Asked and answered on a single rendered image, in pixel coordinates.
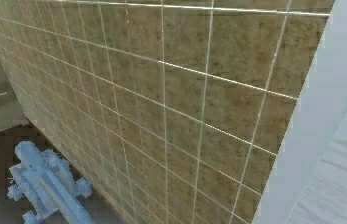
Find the pale blue angular fixture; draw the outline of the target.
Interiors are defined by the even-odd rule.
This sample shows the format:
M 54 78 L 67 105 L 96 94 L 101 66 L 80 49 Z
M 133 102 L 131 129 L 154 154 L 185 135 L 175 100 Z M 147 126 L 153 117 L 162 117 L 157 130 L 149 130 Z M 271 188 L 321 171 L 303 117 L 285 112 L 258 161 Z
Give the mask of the pale blue angular fixture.
M 20 163 L 9 168 L 12 185 L 9 199 L 26 197 L 34 207 L 22 215 L 24 224 L 41 224 L 59 211 L 69 224 L 95 224 L 77 200 L 92 195 L 91 184 L 83 177 L 75 180 L 68 160 L 52 149 L 40 151 L 31 141 L 22 141 L 14 149 Z

